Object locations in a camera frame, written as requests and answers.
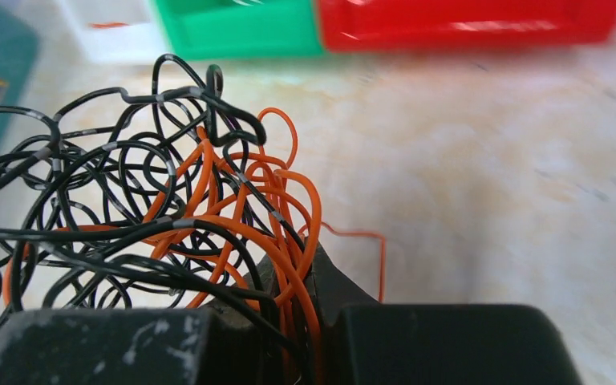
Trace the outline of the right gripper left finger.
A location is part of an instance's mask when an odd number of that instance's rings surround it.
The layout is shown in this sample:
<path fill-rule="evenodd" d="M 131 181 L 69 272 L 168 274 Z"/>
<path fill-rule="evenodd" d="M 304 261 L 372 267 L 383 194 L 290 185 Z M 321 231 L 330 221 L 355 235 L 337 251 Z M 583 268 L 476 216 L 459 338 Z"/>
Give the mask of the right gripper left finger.
<path fill-rule="evenodd" d="M 276 344 L 233 311 L 29 310 L 0 328 L 0 384 L 282 384 Z"/>

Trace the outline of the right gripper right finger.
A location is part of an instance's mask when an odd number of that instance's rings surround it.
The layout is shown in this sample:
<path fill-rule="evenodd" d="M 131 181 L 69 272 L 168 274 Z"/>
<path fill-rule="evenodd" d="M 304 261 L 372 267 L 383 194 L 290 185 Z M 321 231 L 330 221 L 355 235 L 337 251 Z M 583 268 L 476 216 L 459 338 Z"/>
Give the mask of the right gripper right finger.
<path fill-rule="evenodd" d="M 328 384 L 579 384 L 558 328 L 521 304 L 387 304 L 318 249 L 307 286 Z"/>

